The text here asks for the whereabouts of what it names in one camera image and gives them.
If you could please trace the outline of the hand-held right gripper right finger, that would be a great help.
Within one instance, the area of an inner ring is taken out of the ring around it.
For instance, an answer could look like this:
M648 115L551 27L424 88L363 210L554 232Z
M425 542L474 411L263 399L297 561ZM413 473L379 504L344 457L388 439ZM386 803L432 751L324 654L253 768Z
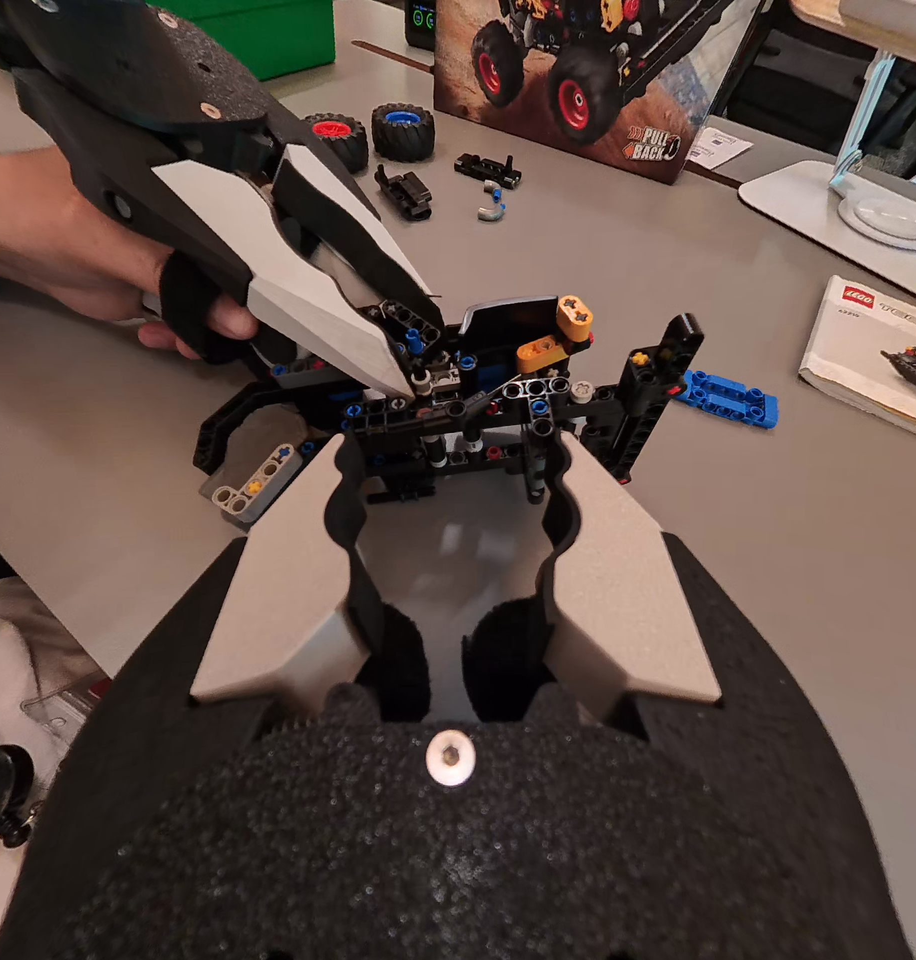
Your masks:
M711 704L722 691L659 524L572 433L548 454L537 586L542 659L596 721L627 694Z

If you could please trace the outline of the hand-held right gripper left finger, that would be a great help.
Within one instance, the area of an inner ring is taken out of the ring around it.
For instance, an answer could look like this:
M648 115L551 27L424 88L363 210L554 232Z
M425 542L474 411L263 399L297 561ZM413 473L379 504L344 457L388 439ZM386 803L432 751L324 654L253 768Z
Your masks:
M335 436L256 522L190 693L325 702L382 652L385 612L359 555L364 456Z

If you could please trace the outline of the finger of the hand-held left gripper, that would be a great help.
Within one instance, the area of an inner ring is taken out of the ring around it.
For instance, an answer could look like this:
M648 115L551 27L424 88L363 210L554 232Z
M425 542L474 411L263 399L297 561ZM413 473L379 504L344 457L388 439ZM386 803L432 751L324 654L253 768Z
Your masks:
M208 166L152 171L246 263L247 306L256 318L386 397L415 396L383 330L291 248L254 185Z
M368 197L321 145L288 145L272 187L274 202L330 249L333 258L381 299L442 327L440 306Z

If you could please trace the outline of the black lego vehicle model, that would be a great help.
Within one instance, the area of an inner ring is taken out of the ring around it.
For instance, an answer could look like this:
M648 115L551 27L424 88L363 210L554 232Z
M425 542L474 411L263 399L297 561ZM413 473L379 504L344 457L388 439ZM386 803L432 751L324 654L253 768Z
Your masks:
M640 451L704 342L690 313L672 318L654 346L630 352L617 383L573 379L570 361L594 341L593 315L574 295L529 296L470 307L460 325L434 328L385 299L360 309L385 334L392 357L411 378L415 398L368 398L366 386L314 356L290 385L289 366L270 369L200 426L194 466L212 483L202 492L240 525L256 520L273 498L272 481L288 485L333 437L351 433L365 476L383 489L369 504L408 502L436 493L448 475L501 468L524 478L529 502L542 502L552 441L575 433L619 484L631 479ZM243 484L221 484L236 429L258 410L284 405L306 424L298 438L277 442Z

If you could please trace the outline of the lego wheel with red hub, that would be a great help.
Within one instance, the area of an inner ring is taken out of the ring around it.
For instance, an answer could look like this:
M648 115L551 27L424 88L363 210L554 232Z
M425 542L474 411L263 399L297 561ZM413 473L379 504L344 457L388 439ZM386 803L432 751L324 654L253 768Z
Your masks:
M310 114L303 120L314 135L330 147L350 174L356 175L367 169L368 135L360 121L331 112Z

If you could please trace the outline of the chunky black lego piece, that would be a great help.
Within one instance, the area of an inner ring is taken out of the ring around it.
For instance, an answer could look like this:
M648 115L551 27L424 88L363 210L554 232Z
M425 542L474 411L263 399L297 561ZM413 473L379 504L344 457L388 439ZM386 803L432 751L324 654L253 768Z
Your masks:
M390 177L384 164L378 164L374 179L382 195L404 219L424 222L431 218L431 191L414 172Z

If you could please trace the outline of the lego wheel with blue hub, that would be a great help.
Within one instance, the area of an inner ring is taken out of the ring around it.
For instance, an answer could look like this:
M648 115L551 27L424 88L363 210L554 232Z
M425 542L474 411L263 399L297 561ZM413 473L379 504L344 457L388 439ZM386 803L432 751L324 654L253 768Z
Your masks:
M424 162L435 151L435 116L412 103L388 102L371 114L373 149L392 162Z

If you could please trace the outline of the long black lego piece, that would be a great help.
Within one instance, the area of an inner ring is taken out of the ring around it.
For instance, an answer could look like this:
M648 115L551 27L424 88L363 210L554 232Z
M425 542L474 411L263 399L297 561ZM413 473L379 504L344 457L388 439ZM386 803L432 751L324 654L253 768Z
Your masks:
M522 173L514 167L513 155L499 162L495 159L484 158L475 153L463 153L454 161L454 170L486 184L503 190L516 189L522 181Z

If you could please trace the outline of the lego set box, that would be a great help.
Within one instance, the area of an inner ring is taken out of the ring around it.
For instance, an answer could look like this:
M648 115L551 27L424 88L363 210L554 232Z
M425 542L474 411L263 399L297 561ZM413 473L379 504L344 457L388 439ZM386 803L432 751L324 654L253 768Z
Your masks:
M672 184L762 5L438 2L435 109Z

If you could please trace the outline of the blue lego panel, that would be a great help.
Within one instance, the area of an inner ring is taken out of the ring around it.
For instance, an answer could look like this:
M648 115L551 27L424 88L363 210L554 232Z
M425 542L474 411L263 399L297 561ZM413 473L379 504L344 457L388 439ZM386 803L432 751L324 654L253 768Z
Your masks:
M698 369L687 370L683 382L680 390L671 390L676 402L762 429L773 429L778 423L778 401L769 393Z

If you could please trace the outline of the lego instruction booklet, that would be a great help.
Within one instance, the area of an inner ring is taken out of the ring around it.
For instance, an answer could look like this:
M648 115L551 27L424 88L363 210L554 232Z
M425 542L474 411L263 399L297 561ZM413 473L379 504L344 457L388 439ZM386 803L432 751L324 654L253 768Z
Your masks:
M832 276L799 377L916 436L916 305Z

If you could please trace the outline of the person's left hand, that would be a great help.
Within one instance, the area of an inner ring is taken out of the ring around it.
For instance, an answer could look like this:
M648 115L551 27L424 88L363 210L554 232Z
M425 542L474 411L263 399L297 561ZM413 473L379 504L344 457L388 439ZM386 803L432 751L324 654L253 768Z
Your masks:
M0 278L93 320L133 321L171 255L94 207L57 147L0 153Z

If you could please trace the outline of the green plastic bin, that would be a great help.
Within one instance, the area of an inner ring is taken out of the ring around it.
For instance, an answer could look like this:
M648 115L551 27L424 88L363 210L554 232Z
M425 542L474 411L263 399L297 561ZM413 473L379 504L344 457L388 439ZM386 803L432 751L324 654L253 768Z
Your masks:
M152 1L222 44L261 81L336 58L332 1Z

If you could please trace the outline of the clear plastic bag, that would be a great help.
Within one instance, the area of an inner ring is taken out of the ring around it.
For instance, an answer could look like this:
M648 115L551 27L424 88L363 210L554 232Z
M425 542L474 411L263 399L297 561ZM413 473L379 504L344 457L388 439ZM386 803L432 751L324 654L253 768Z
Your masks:
M21 702L20 709L67 748L102 701L112 682L113 679L99 669L48 695Z

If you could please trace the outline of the white paper slip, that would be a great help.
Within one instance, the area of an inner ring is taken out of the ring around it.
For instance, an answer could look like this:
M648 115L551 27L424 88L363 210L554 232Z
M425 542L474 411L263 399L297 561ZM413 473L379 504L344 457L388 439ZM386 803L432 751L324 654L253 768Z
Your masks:
M703 126L689 150L687 162L702 170L714 171L752 147L751 141L714 126Z

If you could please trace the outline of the white lamp stand base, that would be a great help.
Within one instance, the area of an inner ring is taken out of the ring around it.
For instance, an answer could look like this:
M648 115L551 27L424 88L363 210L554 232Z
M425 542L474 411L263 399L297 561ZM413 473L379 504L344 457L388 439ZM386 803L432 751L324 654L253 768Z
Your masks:
M873 46L834 164L803 161L739 186L741 202L916 297L916 201L859 174L894 61L916 64L916 1L792 1L804 23Z

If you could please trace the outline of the black chair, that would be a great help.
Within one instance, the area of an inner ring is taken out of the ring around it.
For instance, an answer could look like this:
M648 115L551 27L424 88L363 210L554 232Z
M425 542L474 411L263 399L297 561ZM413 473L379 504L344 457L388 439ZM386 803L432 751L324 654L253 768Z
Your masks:
M833 154L873 57L870 46L804 23L788 2L764 2L710 113Z

